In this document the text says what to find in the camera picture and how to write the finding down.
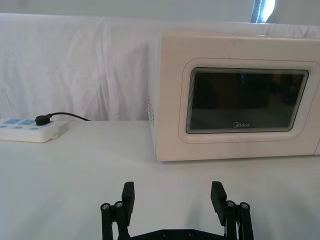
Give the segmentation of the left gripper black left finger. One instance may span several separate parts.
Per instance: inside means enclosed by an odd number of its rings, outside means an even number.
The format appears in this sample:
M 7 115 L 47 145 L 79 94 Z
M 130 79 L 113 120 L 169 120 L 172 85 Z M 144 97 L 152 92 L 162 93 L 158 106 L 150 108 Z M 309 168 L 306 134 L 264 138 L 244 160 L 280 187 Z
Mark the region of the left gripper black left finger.
M 114 205 L 110 205 L 109 203 L 103 203 L 100 206 L 103 240 L 114 239 L 113 223 L 117 224 L 119 240 L 130 239 L 128 226 L 130 225 L 134 202 L 134 182 L 128 181 L 124 184 L 120 201 L 117 201 Z

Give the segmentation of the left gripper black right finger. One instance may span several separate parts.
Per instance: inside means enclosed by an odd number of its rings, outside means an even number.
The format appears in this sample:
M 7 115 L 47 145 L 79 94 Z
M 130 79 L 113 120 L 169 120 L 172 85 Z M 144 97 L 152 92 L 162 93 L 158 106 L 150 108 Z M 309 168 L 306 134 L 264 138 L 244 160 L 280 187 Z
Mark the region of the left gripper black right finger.
M 223 184 L 219 181 L 212 182 L 210 199 L 219 222 L 224 227 L 225 240 L 254 239 L 251 207 L 248 203 L 236 204 L 232 200 L 227 200 Z

